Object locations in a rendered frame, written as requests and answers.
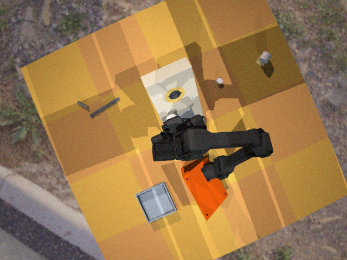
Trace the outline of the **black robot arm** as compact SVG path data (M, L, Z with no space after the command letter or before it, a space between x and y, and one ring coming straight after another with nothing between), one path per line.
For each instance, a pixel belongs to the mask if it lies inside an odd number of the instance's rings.
M212 133L202 128L186 129L182 119L175 116L163 122L162 129L173 141L153 142L154 161L201 160L209 150L242 147L229 156L221 155L214 162L205 164L201 171L207 182L214 178L226 179L242 162L252 157L269 157L273 153L269 133L262 128Z

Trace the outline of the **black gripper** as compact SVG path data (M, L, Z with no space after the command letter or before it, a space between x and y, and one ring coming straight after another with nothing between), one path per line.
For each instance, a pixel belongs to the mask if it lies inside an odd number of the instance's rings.
M196 115L194 117L192 117L191 119L187 119L187 120L182 120L183 122L183 125L187 128L202 128L202 129L206 129L207 130L207 127L204 123L204 120L202 118L201 115ZM160 134L157 134L155 136L153 136L151 138L151 142L166 142L166 141L173 141L171 138L170 138L170 135L168 134L164 134L164 132L160 132Z

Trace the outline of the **grey panel with rectangular slot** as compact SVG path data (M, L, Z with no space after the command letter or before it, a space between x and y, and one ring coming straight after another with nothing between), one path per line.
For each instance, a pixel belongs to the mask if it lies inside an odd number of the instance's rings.
M162 121L192 109L204 115L192 66L186 57L140 77ZM206 123L205 123L206 125Z

